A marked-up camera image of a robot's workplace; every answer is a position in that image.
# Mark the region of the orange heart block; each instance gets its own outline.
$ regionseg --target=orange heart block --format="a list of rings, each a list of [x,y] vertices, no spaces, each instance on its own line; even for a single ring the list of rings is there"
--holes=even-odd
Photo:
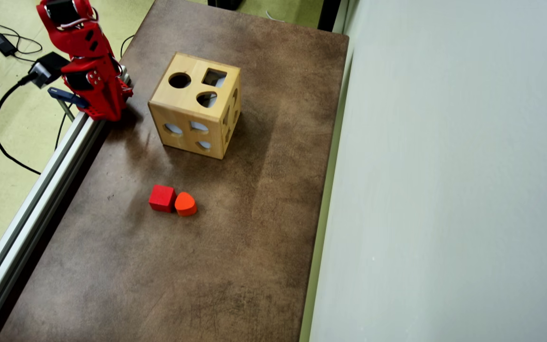
[[[186,192],[179,193],[174,202],[174,208],[179,216],[191,216],[198,211],[195,199]]]

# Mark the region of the blue clamp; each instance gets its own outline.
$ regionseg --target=blue clamp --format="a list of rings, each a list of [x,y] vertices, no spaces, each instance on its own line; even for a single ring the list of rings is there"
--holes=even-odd
[[[71,104],[78,106],[79,108],[86,108],[90,105],[88,101],[80,98],[79,96],[73,93],[69,93],[68,91],[58,89],[56,87],[50,87],[48,88],[47,91],[48,91],[48,94],[52,96],[52,98],[56,100],[69,102]]]

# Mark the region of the wooden block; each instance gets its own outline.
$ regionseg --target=wooden block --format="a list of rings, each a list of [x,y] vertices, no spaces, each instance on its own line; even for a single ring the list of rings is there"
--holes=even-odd
[[[179,193],[176,202],[174,202],[174,208],[179,216],[191,216],[198,211],[195,199],[186,192]]]
[[[148,105],[161,143],[223,159],[241,112],[240,69],[177,52]]]
[[[149,205],[153,210],[172,212],[172,206],[175,202],[176,192],[174,192],[174,188],[158,184],[153,186],[149,197]]]

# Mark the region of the red cube block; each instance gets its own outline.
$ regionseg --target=red cube block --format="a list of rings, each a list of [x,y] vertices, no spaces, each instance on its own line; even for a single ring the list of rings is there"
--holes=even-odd
[[[176,200],[174,188],[156,184],[149,197],[149,205],[153,210],[172,212],[172,206]]]

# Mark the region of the circular hole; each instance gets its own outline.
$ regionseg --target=circular hole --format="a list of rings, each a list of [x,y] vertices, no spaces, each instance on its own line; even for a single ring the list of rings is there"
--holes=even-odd
[[[198,131],[204,134],[208,133],[208,127],[203,123],[196,123],[195,121],[189,121],[189,123],[191,124],[192,131]]]
[[[166,127],[166,130],[168,130],[168,132],[171,133],[171,134],[178,134],[178,135],[183,134],[183,130],[181,130],[176,125],[173,125],[171,123],[166,123],[164,126]]]
[[[198,141],[196,145],[205,151],[210,150],[210,143],[207,141]]]
[[[217,94],[214,91],[206,91],[206,93],[199,93],[196,100],[198,100],[198,104],[203,107],[211,108],[217,101]]]
[[[176,74],[172,74],[172,76],[170,76],[168,83],[173,87],[181,89],[191,84],[191,77],[184,72],[177,72]]]

